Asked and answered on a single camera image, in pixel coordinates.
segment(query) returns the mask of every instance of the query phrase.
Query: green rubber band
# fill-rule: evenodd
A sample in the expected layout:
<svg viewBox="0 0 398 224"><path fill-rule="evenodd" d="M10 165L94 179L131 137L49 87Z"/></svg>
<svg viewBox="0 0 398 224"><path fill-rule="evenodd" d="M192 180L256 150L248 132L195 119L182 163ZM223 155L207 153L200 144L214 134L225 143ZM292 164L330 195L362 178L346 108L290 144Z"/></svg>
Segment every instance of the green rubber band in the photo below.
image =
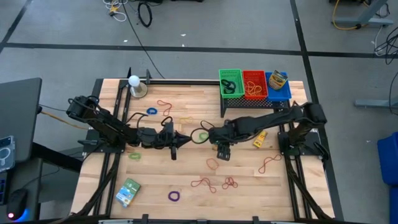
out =
<svg viewBox="0 0 398 224"><path fill-rule="evenodd" d="M141 159L141 153L138 153L138 152L130 153L129 158L138 161Z"/></svg>
<svg viewBox="0 0 398 224"><path fill-rule="evenodd" d="M199 139L200 140L206 140L207 138L209 137L209 134L208 133L200 133L199 134Z"/></svg>

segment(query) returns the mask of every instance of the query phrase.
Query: wooden table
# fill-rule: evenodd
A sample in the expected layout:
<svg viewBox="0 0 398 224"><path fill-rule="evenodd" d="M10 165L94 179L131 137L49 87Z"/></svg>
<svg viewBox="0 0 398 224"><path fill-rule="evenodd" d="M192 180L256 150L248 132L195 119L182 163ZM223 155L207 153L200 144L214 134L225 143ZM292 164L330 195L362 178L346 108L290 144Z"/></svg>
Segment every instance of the wooden table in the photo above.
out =
<svg viewBox="0 0 398 224"><path fill-rule="evenodd" d="M118 83L118 79L103 80L99 104L109 111L113 111ZM301 105L307 101L302 82L290 82L290 87L291 102L296 101ZM219 86L149 85L147 96L132 98L128 117L135 112L145 113L149 107L155 107L159 110L157 115L145 117L140 126L160 131L160 122L164 119L162 112L166 106L157 105L157 100L173 105L170 115L174 119L174 128L185 135L190 135L192 130L199 128L199 122L204 119L215 126L222 126L225 119L256 117L273 112L264 109L228 109L225 118L221 119ZM189 116L193 118L192 123L181 119ZM185 144L178 150L176 161L171 160L168 148L156 150L126 146L119 164L116 193L127 178L135 180L142 187L128 208L122 208L118 201L113 200L111 218L141 218L143 214L149 214L151 219L252 220L253 216L258 216L262 221L294 220L283 159L268 163L265 174L258 171L266 157L279 154L278 127L266 131L268 135L260 149L256 149L252 141L231 146L231 160L226 162L217 159L220 164L217 170L211 170L206 165L207 159L216 159L216 151L211 150L209 142L201 145L192 142ZM130 152L140 152L140 161L130 160ZM97 188L103 157L104 154L92 153L84 162L71 212L79 211ZM325 213L334 217L321 160L315 156L302 156L302 164L308 191ZM230 176L239 186L223 190L221 186L225 178ZM191 181L204 177L209 178L216 187L215 194L205 185L191 187ZM174 190L180 192L178 202L172 202L167 197ZM303 202L297 188L296 192L300 216L304 217ZM106 200L102 200L100 213L104 213L105 203Z"/></svg>

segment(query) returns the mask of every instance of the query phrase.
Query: gray floor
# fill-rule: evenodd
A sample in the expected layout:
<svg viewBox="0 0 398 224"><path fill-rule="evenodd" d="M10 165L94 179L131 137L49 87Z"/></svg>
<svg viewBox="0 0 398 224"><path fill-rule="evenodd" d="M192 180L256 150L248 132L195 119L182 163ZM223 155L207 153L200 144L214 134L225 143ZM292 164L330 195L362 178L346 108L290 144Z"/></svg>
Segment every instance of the gray floor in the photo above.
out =
<svg viewBox="0 0 398 224"><path fill-rule="evenodd" d="M0 1L2 39L25 0ZM377 27L349 32L336 30L330 24L333 5L327 0L296 2L309 51L372 52L371 41ZM135 24L137 19L127 9ZM342 4L338 15L357 15L363 9L364 6ZM397 9L398 3L391 1L390 18L396 21ZM154 21L149 29L135 25L146 46L300 50L289 0L166 1L152 11ZM383 29L379 42L395 27ZM117 22L106 15L101 0L33 0L9 42L139 45L127 22ZM284 70L291 80L304 81L310 98L301 56L149 53L167 78L218 78L220 68ZM326 131L344 218L352 222L389 223L388 187L381 179L376 142L396 131L398 119L388 110L355 108L353 101L387 98L397 62L388 67L381 59L310 57L310 63L319 100L329 121ZM96 78L125 77L129 67L133 74L143 75L148 68L154 77L159 77L142 51L5 48L0 54L0 82L41 77L40 102L65 109L68 98L90 94ZM51 112L67 118L64 113ZM38 116L35 141L47 147L62 151L78 147L76 141L83 138L85 131ZM54 169L46 166L44 172ZM55 194L53 190L59 187L55 183L62 182L65 193L57 201L43 203L41 218L66 215L77 177L62 170L43 179L42 202Z"/></svg>

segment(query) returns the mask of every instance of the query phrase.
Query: purple rubber band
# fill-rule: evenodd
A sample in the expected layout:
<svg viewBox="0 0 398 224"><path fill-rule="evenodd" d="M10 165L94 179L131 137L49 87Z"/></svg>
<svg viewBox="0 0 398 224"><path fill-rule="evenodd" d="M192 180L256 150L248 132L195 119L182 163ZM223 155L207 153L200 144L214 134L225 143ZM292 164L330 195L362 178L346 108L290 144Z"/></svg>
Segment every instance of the purple rubber band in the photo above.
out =
<svg viewBox="0 0 398 224"><path fill-rule="evenodd" d="M172 194L176 194L177 198L176 199L172 198ZM176 191L170 192L169 193L169 200L172 201L172 202L178 202L178 200L180 200L180 192L176 192Z"/></svg>

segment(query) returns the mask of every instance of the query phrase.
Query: blue basket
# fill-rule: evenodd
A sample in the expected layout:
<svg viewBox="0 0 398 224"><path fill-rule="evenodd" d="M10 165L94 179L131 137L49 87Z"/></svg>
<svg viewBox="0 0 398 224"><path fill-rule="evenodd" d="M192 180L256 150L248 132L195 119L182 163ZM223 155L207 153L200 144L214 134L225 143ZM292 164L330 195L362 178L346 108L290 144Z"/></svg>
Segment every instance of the blue basket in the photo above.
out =
<svg viewBox="0 0 398 224"><path fill-rule="evenodd" d="M389 185L398 185L398 132L378 140L379 159L383 181Z"/></svg>
<svg viewBox="0 0 398 224"><path fill-rule="evenodd" d="M266 72L267 83L272 72ZM271 102L286 101L292 98L292 93L290 92L289 81L287 80L285 85L280 90L274 90L270 86L268 87L268 100Z"/></svg>
<svg viewBox="0 0 398 224"><path fill-rule="evenodd" d="M390 189L390 224L398 224L398 187Z"/></svg>

